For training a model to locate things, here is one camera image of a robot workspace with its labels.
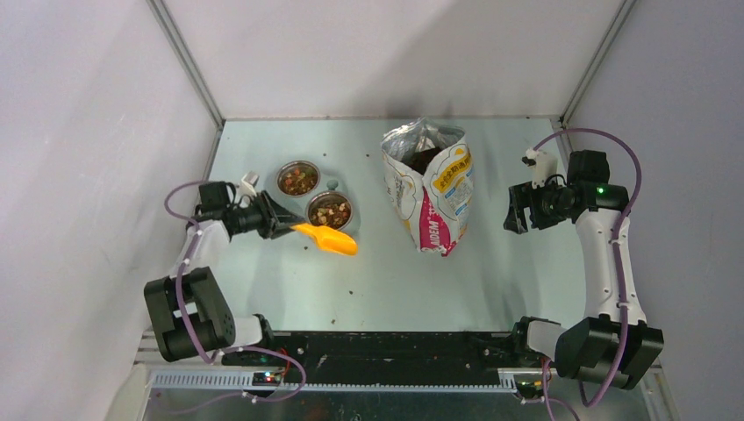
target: orange scoop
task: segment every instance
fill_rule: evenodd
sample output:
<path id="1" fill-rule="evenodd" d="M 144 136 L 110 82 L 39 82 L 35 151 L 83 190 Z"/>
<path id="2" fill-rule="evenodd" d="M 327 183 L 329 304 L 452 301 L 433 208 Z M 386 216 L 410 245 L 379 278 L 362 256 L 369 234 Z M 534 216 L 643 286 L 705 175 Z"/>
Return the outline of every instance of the orange scoop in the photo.
<path id="1" fill-rule="evenodd" d="M 315 245 L 324 252 L 354 256 L 358 251 L 356 241 L 341 231 L 330 226 L 315 226 L 310 224 L 293 225 L 292 229 L 307 235 L 315 241 Z"/>

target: purple cable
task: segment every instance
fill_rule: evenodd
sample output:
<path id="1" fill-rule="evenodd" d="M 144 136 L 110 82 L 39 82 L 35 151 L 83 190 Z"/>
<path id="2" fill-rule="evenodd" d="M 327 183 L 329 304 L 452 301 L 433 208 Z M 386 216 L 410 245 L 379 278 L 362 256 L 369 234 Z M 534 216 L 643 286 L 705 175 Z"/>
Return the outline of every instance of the purple cable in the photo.
<path id="1" fill-rule="evenodd" d="M 623 305 L 620 305 L 620 336 L 619 336 L 619 343 L 618 343 L 618 351 L 615 353 L 615 359 L 612 361 L 612 365 L 610 366 L 610 371 L 607 372 L 607 377 L 605 377 L 604 381 L 602 381 L 602 384 L 600 385 L 599 390 L 594 395 L 594 397 L 591 398 L 590 401 L 587 401 L 586 392 L 584 390 L 583 383 L 579 382 L 579 392 L 581 393 L 582 403 L 587 408 L 591 408 L 597 405 L 599 401 L 602 400 L 602 398 L 605 396 L 605 393 L 610 388 L 610 385 L 612 384 L 612 380 L 615 378 L 615 374 L 618 373 L 620 362 L 623 360 L 623 354 L 625 353 L 625 350 L 626 350 L 627 331 L 628 331 L 628 310 L 626 307 L 627 306 L 627 287 L 626 287 L 626 275 L 625 275 L 625 271 L 623 270 L 623 262 L 622 262 L 622 257 L 620 255 L 620 244 L 618 243 L 617 240 L 619 239 L 619 236 L 620 236 L 620 227 L 622 226 L 623 221 L 625 221 L 628 214 L 630 213 L 630 210 L 633 207 L 633 204 L 635 203 L 635 199 L 638 198 L 638 194 L 640 192 L 640 182 L 642 179 L 642 173 L 640 171 L 640 162 L 638 161 L 638 156 L 636 156 L 635 152 L 633 152 L 633 149 L 631 149 L 626 144 L 626 142 L 620 140 L 617 136 L 614 136 L 608 132 L 603 132 L 597 129 L 574 128 L 574 129 L 561 130 L 541 140 L 537 144 L 537 146 L 535 146 L 534 150 L 540 149 L 540 147 L 545 145 L 545 143 L 548 142 L 549 140 L 553 138 L 557 138 L 567 133 L 592 133 L 592 134 L 597 134 L 599 136 L 603 136 L 609 140 L 612 140 L 618 145 L 620 145 L 623 149 L 626 150 L 628 155 L 630 155 L 631 160 L 633 160 L 633 164 L 635 166 L 635 188 L 633 189 L 633 194 L 630 196 L 630 201 L 628 201 L 628 205 L 625 207 L 625 209 L 623 209 L 622 212 L 620 212 L 618 219 L 615 220 L 615 224 L 612 227 L 612 254 L 614 255 L 614 258 L 615 258 L 615 271 L 618 276 L 619 304 L 623 304 Z"/>
<path id="2" fill-rule="evenodd" d="M 259 348 L 258 346 L 233 346 L 232 348 L 225 348 L 223 350 L 224 353 L 234 353 L 236 351 L 239 351 L 241 348 L 243 348 L 243 351 L 253 351 L 255 353 L 265 353 L 267 355 L 272 355 L 277 358 L 281 358 L 282 360 L 289 361 L 292 363 L 293 366 L 297 367 L 298 370 L 300 370 L 300 374 L 302 375 L 302 380 L 300 381 L 300 385 L 292 390 L 288 395 L 284 395 L 281 397 L 260 397 L 260 396 L 252 396 L 253 399 L 255 399 L 258 402 L 281 402 L 284 400 L 287 400 L 294 395 L 300 393 L 300 390 L 304 388 L 304 385 L 307 382 L 307 373 L 304 371 L 304 367 L 302 367 L 302 364 L 299 363 L 299 361 L 295 360 L 294 358 L 290 357 L 289 355 L 284 355 L 283 353 L 278 353 L 276 351 L 271 351 L 269 349 Z"/>
<path id="3" fill-rule="evenodd" d="M 576 413 L 576 411 L 571 408 L 571 405 L 569 405 L 568 402 L 563 401 L 561 399 L 558 399 L 557 397 L 550 397 L 547 394 L 547 386 L 549 386 L 550 383 L 547 382 L 547 373 L 550 372 L 550 359 L 546 358 L 545 361 L 542 363 L 542 394 L 545 397 L 545 408 L 547 409 L 547 414 L 550 416 L 551 421 L 555 421 L 555 417 L 553 417 L 553 410 L 550 408 L 550 403 L 555 402 L 563 405 L 564 408 L 569 410 L 571 415 L 574 416 L 574 419 L 576 421 L 580 421 L 579 414 Z"/>
<path id="4" fill-rule="evenodd" d="M 176 213 L 172 209 L 170 209 L 170 199 L 178 193 L 179 191 L 186 189 L 187 187 L 191 186 L 198 186 L 201 184 L 204 184 L 205 182 L 199 181 L 199 182 L 186 182 L 175 189 L 173 189 L 168 195 L 165 197 L 165 202 L 163 205 L 165 206 L 165 211 L 172 217 L 182 219 L 184 221 L 188 221 L 190 224 L 194 225 L 194 229 L 198 232 L 200 229 L 199 223 L 193 219 L 189 218 L 185 215 L 181 215 L 180 213 Z M 175 275 L 175 300 L 178 302 L 178 310 L 181 312 L 181 320 L 183 320 L 183 325 L 186 327 L 186 332 L 189 334 L 189 338 L 191 338 L 191 342 L 194 344 L 194 347 L 197 349 L 197 352 L 199 353 L 199 356 L 202 357 L 202 360 L 204 360 L 207 364 L 212 364 L 217 359 L 217 353 L 213 353 L 210 357 L 207 355 L 207 352 L 204 350 L 204 347 L 202 346 L 201 342 L 199 341 L 199 337 L 197 336 L 197 331 L 194 330 L 194 325 L 191 324 L 191 320 L 189 318 L 189 313 L 186 311 L 186 300 L 183 299 L 183 271 L 186 269 L 186 260 L 190 260 L 191 256 L 194 254 L 194 250 L 197 248 L 197 244 L 199 242 L 200 235 L 195 235 L 191 242 L 189 243 L 189 247 L 186 249 L 186 254 L 183 256 L 183 260 L 180 265 L 178 265 L 178 271 Z"/>
<path id="5" fill-rule="evenodd" d="M 206 181 L 198 181 L 198 182 L 186 182 L 175 189 L 173 189 L 165 198 L 165 210 L 166 212 L 175 218 L 182 219 L 184 221 L 188 221 L 190 224 L 194 225 L 194 229 L 198 232 L 200 229 L 199 223 L 193 219 L 189 218 L 185 215 L 182 215 L 180 213 L 177 213 L 173 211 L 170 208 L 170 199 L 175 195 L 175 193 L 181 191 L 182 189 L 186 189 L 187 187 L 197 186 L 206 183 Z M 189 338 L 191 339 L 191 342 L 194 344 L 194 347 L 196 348 L 198 354 L 200 357 L 202 357 L 202 360 L 204 360 L 207 364 L 213 364 L 214 361 L 217 359 L 218 352 L 215 351 L 212 356 L 210 357 L 207 352 L 204 350 L 204 347 L 202 346 L 201 342 L 199 341 L 199 337 L 197 336 L 197 332 L 194 330 L 194 325 L 191 323 L 191 320 L 189 318 L 189 313 L 186 310 L 186 300 L 183 298 L 183 271 L 186 269 L 186 260 L 190 260 L 191 256 L 194 253 L 194 250 L 197 248 L 197 244 L 199 242 L 199 239 L 201 238 L 201 235 L 195 235 L 191 242 L 189 243 L 189 247 L 186 249 L 186 253 L 183 256 L 183 260 L 180 265 L 178 265 L 178 270 L 175 274 L 175 300 L 178 302 L 178 310 L 181 312 L 181 320 L 183 320 L 183 325 L 186 327 L 186 332 L 189 334 Z M 257 346 L 233 346 L 229 348 L 225 348 L 222 350 L 222 353 L 234 353 L 236 351 L 239 351 L 242 349 L 242 351 L 253 351 L 256 353 L 265 353 L 267 355 L 272 355 L 277 358 L 281 358 L 282 360 L 289 361 L 291 364 L 293 364 L 297 369 L 300 371 L 300 374 L 302 374 L 302 380 L 300 381 L 300 385 L 298 388 L 292 390 L 291 393 L 288 395 L 282 396 L 282 397 L 260 397 L 260 396 L 253 396 L 247 392 L 232 392 L 227 393 L 224 395 L 217 396 L 205 403 L 201 403 L 193 408 L 189 408 L 187 410 L 165 410 L 171 414 L 185 414 L 189 413 L 195 410 L 199 410 L 203 408 L 204 406 L 210 405 L 212 403 L 215 403 L 217 401 L 221 401 L 222 399 L 226 399 L 227 397 L 233 397 L 233 396 L 251 396 L 256 401 L 261 402 L 281 402 L 285 399 L 289 399 L 299 393 L 299 391 L 304 387 L 304 385 L 307 382 L 307 373 L 304 371 L 304 367 L 302 367 L 302 364 L 299 363 L 299 361 L 295 360 L 294 358 L 290 357 L 289 355 L 284 355 L 281 353 L 277 353 L 268 349 L 259 348 Z"/>

